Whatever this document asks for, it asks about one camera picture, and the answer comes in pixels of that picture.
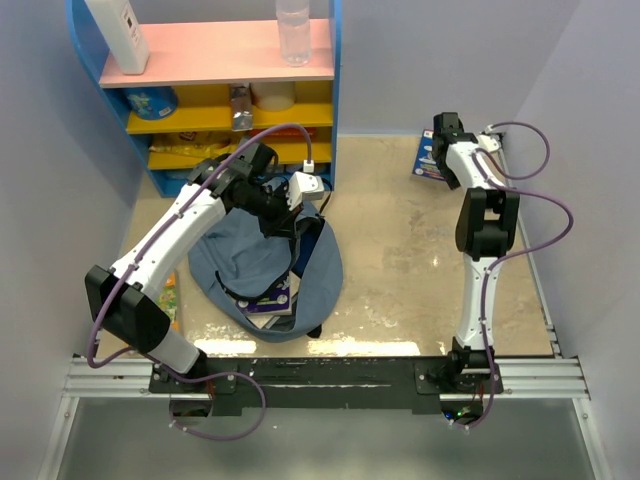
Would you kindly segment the blue cartoon book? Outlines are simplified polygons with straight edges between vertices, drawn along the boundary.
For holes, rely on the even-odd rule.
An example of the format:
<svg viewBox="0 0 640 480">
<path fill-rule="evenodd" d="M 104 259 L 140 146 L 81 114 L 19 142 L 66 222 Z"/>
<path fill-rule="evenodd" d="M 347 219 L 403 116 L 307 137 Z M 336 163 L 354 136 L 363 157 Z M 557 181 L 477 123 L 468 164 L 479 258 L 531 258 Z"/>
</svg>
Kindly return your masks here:
<svg viewBox="0 0 640 480">
<path fill-rule="evenodd" d="M 420 178 L 444 181 L 435 160 L 432 158 L 433 131 L 425 129 L 420 137 L 412 174 Z"/>
</svg>

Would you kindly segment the blue fabric backpack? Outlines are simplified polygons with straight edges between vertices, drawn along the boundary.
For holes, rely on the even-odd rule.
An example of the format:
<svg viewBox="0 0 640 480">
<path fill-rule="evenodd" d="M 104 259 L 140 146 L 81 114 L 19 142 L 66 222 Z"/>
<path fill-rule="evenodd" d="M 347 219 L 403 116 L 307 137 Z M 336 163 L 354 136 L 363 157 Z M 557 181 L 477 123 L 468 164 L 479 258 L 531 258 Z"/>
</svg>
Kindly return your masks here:
<svg viewBox="0 0 640 480">
<path fill-rule="evenodd" d="M 313 251 L 302 277 L 296 272 L 301 235 L 309 232 Z M 344 280 L 337 239 L 321 212 L 307 202 L 296 218 L 295 237 L 265 238 L 258 219 L 232 210 L 209 229 L 188 253 L 192 278 L 206 297 L 237 325 L 260 340 L 282 343 L 317 339 L 333 312 Z M 293 313 L 270 328 L 259 328 L 235 305 L 265 297 L 287 277 L 299 279 Z"/>
</svg>

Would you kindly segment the purple cover book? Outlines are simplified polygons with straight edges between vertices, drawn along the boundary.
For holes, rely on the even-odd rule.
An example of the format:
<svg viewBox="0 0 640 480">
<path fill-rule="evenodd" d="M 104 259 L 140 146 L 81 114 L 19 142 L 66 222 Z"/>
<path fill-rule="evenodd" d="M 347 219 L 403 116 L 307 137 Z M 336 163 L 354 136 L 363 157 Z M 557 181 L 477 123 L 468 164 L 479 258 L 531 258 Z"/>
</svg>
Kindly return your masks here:
<svg viewBox="0 0 640 480">
<path fill-rule="evenodd" d="M 237 300 L 236 307 L 245 315 L 281 315 L 291 313 L 290 278 L 278 283 L 265 297 L 258 300 Z"/>
</svg>

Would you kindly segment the white coffee cover book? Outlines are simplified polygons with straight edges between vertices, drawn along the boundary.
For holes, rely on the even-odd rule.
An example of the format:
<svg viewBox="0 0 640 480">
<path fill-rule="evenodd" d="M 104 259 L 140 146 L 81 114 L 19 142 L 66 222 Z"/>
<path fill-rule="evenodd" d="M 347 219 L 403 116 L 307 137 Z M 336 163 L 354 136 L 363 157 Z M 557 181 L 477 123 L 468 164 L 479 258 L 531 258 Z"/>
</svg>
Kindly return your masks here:
<svg viewBox="0 0 640 480">
<path fill-rule="evenodd" d="M 269 300 L 274 299 L 274 304 L 259 307 L 257 313 L 249 315 L 251 321 L 259 328 L 270 328 L 281 317 L 289 316 L 293 313 L 294 304 L 298 296 L 299 279 L 291 277 L 287 286 L 276 289 Z"/>
</svg>

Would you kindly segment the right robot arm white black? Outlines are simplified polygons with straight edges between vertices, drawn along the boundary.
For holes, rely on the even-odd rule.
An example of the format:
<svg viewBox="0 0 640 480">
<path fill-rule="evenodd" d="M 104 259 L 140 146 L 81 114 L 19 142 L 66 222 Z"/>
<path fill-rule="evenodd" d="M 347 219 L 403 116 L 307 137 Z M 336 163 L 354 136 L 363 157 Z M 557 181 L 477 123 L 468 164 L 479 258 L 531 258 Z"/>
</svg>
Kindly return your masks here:
<svg viewBox="0 0 640 480">
<path fill-rule="evenodd" d="M 514 245 L 520 203 L 519 195 L 507 191 L 487 166 L 484 152 L 457 113 L 434 116 L 433 160 L 450 189 L 464 190 L 455 228 L 464 264 L 463 302 L 445 369 L 448 386 L 459 393 L 479 382 L 486 392 L 497 391 L 492 317 L 500 261 Z"/>
</svg>

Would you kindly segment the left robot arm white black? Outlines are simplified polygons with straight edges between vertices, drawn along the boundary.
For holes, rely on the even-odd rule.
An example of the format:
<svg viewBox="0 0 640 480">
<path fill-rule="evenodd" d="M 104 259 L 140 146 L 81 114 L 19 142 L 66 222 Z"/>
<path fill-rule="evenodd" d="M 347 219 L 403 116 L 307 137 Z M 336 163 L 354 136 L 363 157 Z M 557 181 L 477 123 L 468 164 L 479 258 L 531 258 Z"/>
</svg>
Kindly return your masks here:
<svg viewBox="0 0 640 480">
<path fill-rule="evenodd" d="M 111 267 L 93 266 L 85 287 L 93 319 L 91 333 L 105 330 L 165 368 L 185 392 L 211 379 L 207 356 L 171 325 L 158 304 L 169 274 L 196 242 L 234 212 L 258 223 L 264 238 L 296 242 L 296 221 L 305 203 L 324 192 L 310 165 L 273 188 L 263 178 L 274 156 L 250 140 L 235 152 L 200 162 L 170 208 L 147 234 Z"/>
</svg>

